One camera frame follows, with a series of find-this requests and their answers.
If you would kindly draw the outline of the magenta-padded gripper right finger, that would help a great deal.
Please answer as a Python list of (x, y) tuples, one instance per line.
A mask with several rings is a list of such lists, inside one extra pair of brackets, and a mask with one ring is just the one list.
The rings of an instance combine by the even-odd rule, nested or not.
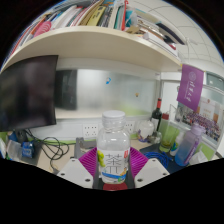
[(148, 159), (140, 151), (130, 149), (128, 179), (134, 188), (144, 187), (168, 175), (157, 158)]

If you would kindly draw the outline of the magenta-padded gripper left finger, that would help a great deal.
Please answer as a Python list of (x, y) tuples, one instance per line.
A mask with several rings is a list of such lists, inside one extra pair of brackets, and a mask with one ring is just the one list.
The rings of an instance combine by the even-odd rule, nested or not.
[(96, 188), (99, 182), (97, 149), (89, 150), (79, 159), (70, 159), (58, 176), (84, 188)]

